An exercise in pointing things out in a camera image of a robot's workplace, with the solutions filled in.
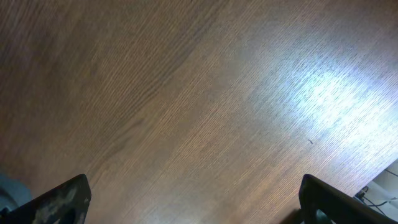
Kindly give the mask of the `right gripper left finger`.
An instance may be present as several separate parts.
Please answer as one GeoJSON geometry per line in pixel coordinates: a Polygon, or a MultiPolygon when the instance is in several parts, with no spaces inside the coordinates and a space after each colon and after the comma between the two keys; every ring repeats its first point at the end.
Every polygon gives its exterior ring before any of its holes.
{"type": "Polygon", "coordinates": [[[36,198],[21,182],[1,175],[1,224],[83,224],[90,201],[91,190],[84,174],[36,198]]]}

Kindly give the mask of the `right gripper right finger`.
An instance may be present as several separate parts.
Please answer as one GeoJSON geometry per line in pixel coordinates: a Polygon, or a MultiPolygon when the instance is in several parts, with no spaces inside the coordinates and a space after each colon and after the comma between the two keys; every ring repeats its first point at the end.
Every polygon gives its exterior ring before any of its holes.
{"type": "Polygon", "coordinates": [[[303,176],[298,197],[304,223],[395,224],[310,174],[303,176]]]}

